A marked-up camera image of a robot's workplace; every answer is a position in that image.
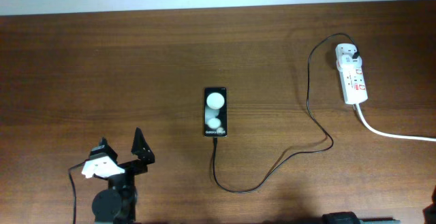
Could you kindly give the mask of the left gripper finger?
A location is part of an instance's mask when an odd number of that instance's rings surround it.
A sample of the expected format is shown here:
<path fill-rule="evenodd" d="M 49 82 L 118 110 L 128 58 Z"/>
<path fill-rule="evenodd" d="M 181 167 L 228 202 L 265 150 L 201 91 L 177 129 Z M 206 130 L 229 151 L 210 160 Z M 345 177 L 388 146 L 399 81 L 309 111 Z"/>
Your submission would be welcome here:
<path fill-rule="evenodd" d="M 137 127 L 135 130 L 131 153 L 136 155 L 139 160 L 143 161 L 147 165 L 155 162 L 155 155 L 149 145 L 146 143 L 142 130 L 139 127 Z"/>
<path fill-rule="evenodd" d="M 109 146 L 108 141 L 105 137 L 103 137 L 98 146 L 91 149 L 89 154 L 89 160 L 108 156 L 112 161 L 117 163 L 117 153 Z"/>

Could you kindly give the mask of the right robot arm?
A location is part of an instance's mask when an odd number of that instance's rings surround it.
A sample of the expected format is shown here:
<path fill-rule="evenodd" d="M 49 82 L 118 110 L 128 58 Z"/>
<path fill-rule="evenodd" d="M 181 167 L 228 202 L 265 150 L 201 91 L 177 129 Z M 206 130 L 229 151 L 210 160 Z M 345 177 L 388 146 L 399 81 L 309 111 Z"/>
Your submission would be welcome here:
<path fill-rule="evenodd" d="M 424 224 L 435 224 L 435 190 L 431 196 L 432 203 L 423 209 Z M 322 224 L 402 224 L 398 219 L 359 219 L 354 212 L 334 212 L 323 214 Z"/>

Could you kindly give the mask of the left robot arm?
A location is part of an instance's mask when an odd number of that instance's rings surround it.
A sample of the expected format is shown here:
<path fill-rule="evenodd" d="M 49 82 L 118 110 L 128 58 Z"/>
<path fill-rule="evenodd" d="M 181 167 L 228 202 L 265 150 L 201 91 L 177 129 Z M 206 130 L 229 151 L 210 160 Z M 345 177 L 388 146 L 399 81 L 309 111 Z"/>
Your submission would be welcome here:
<path fill-rule="evenodd" d="M 148 165 L 155 156 L 146 143 L 142 130 L 136 128 L 131 153 L 137 159 L 117 163 L 117 153 L 106 138 L 93 148 L 85 162 L 82 174 L 86 178 L 98 178 L 108 182 L 108 188 L 100 191 L 92 203 L 95 223 L 134 223 L 138 192 L 135 177 L 148 172 Z"/>

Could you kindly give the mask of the black Samsung flip phone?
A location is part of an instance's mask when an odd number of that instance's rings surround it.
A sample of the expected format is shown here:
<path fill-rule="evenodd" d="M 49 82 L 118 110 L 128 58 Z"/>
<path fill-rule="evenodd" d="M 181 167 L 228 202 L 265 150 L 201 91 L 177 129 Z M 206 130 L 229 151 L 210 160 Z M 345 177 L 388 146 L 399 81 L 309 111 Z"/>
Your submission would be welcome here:
<path fill-rule="evenodd" d="M 228 135 L 227 89 L 206 87 L 204 89 L 204 126 L 206 137 L 226 137 Z"/>

